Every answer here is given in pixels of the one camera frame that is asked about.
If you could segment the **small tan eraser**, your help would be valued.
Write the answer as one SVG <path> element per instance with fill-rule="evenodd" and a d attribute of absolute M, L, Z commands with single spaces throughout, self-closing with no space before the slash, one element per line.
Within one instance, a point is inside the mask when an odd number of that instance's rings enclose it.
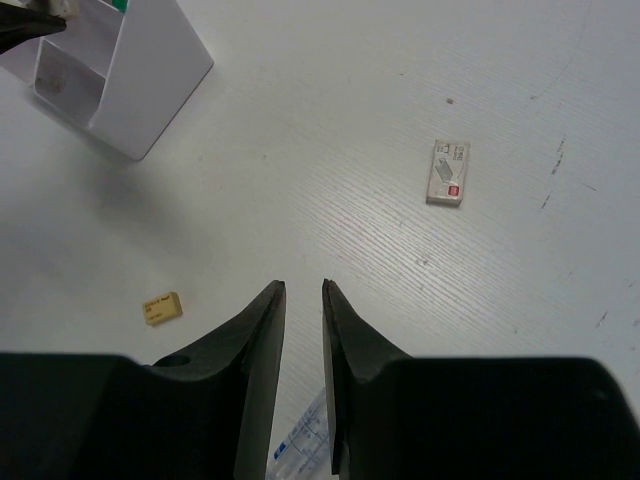
<path fill-rule="evenodd" d="M 147 325 L 157 326 L 183 315 L 179 295 L 170 291 L 143 303 L 142 311 Z"/>

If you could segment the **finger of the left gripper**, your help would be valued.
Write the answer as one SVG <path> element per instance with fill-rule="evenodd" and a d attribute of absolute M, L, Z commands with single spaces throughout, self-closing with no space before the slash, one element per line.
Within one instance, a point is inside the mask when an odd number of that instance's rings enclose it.
<path fill-rule="evenodd" d="M 1 54 L 26 41 L 66 29 L 54 1 L 1 2 Z"/>

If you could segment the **green capped pen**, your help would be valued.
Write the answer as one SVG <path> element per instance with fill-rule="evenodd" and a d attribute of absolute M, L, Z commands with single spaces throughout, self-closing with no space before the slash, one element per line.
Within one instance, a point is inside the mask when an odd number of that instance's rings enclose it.
<path fill-rule="evenodd" d="M 118 11 L 124 13 L 128 7 L 128 0 L 111 0 L 111 4 Z"/>

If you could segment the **grey eraser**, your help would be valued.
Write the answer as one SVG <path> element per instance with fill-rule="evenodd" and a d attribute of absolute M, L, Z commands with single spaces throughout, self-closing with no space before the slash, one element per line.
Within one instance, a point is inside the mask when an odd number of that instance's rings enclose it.
<path fill-rule="evenodd" d="M 41 5 L 45 13 L 65 20 L 76 18 L 79 15 L 77 0 L 44 0 Z"/>

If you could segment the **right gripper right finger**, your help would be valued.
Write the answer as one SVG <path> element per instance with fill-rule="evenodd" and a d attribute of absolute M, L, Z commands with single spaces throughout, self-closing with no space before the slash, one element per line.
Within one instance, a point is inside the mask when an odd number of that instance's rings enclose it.
<path fill-rule="evenodd" d="M 331 469 L 342 479 L 635 479 L 639 426 L 580 357 L 415 358 L 322 286 Z"/>

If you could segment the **clear glue bottle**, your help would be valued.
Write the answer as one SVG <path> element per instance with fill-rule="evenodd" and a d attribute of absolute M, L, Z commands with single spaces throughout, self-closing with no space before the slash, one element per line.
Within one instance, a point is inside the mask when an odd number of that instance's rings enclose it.
<path fill-rule="evenodd" d="M 271 455 L 265 478 L 317 479 L 329 456 L 326 390 L 322 389 Z"/>

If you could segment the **white boxed eraser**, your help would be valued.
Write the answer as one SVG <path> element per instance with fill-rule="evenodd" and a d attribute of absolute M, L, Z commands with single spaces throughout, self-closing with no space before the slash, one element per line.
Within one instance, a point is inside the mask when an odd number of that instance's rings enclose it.
<path fill-rule="evenodd" d="M 427 203 L 452 207 L 461 205 L 469 159 L 469 142 L 435 141 L 427 182 Z"/>

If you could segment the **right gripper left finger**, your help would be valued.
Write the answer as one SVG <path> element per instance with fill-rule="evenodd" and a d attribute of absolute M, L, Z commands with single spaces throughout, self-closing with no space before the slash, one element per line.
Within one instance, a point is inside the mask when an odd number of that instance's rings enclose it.
<path fill-rule="evenodd" d="M 261 479 L 284 340 L 274 281 L 154 364 L 118 355 L 1 357 L 5 479 Z"/>

